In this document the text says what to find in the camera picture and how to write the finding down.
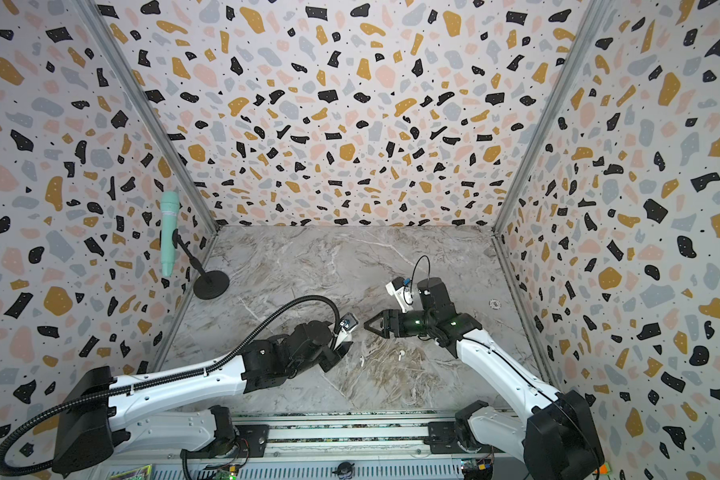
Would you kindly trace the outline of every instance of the slotted metal panel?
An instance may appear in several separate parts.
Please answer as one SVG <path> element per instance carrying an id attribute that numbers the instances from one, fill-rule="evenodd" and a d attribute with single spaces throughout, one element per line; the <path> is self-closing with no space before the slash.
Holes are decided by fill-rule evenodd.
<path id="1" fill-rule="evenodd" d="M 463 478 L 461 467 L 448 458 L 417 460 L 361 460 L 355 464 L 356 480 L 451 480 Z M 319 480 L 337 478 L 332 472 L 338 462 L 261 462 L 249 463 L 237 475 L 239 480 Z M 128 468 L 117 466 L 105 476 L 128 472 L 138 466 Z M 192 479 L 207 480 L 213 470 L 201 471 L 190 467 Z M 181 466 L 155 466 L 153 480 L 183 480 Z"/>

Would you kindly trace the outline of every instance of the gray marble surface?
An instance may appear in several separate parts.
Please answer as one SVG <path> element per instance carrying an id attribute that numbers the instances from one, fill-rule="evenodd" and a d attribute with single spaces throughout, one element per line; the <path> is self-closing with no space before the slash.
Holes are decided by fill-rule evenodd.
<path id="1" fill-rule="evenodd" d="M 328 373 L 316 366 L 277 388 L 183 409 L 221 404 L 238 413 L 455 411 L 476 399 L 506 407 L 485 380 L 434 341 L 385 340 L 362 329 L 362 322 L 377 312 L 398 308 L 384 284 L 398 275 L 409 277 L 422 254 L 432 260 L 432 276 L 448 286 L 457 311 L 474 316 L 499 345 L 538 374 L 487 227 L 226 226 L 207 268 L 226 272 L 230 288 L 214 300 L 192 299 L 163 369 L 228 352 L 271 312 L 303 295 L 330 298 L 361 325 L 347 356 Z M 426 274 L 423 260 L 416 279 Z M 491 299 L 501 302 L 499 310 L 488 306 Z M 414 307 L 421 308 L 418 296 Z M 332 320 L 330 309 L 319 302 L 298 305 L 259 338 L 290 333 L 310 320 Z"/>

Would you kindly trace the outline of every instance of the microphone stand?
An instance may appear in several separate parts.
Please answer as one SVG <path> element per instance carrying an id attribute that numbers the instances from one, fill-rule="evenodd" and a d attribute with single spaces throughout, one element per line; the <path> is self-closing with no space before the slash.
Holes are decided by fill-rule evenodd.
<path id="1" fill-rule="evenodd" d="M 195 280 L 195 285 L 192 287 L 192 292 L 195 293 L 197 298 L 201 300 L 211 300 L 226 292 L 226 289 L 230 287 L 230 278 L 228 275 L 220 270 L 206 272 L 202 268 L 200 260 L 190 253 L 190 249 L 187 247 L 190 243 L 187 242 L 184 244 L 181 241 L 178 228 L 173 231 L 173 247 L 176 248 L 177 244 L 181 246 L 181 249 L 184 250 L 184 253 L 189 257 L 192 268 L 200 274 Z"/>

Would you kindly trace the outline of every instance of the black round stand base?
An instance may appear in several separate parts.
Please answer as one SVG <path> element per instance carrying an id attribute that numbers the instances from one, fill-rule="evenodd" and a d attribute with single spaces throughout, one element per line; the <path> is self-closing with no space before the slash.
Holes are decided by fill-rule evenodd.
<path id="1" fill-rule="evenodd" d="M 211 300 L 226 292 L 229 287 L 230 278 L 224 272 L 214 270 L 206 272 L 205 276 L 198 277 L 192 292 L 201 300 Z"/>

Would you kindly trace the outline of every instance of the terrazzo patterned wall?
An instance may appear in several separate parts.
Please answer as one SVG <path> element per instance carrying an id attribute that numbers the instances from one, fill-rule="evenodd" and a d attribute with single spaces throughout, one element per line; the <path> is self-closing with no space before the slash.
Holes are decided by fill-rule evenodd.
<path id="1" fill-rule="evenodd" d="M 55 0 L 0 2 L 0 442 L 89 369 L 145 371 L 187 284 L 184 255 L 160 278 L 156 201 L 176 179 L 81 25 Z M 48 460 L 57 419 L 12 462 Z"/>
<path id="2" fill-rule="evenodd" d="M 492 224 L 587 2 L 102 2 L 222 224 Z"/>
<path id="3" fill-rule="evenodd" d="M 500 239 L 614 478 L 720 479 L 720 0 L 614 6 Z"/>

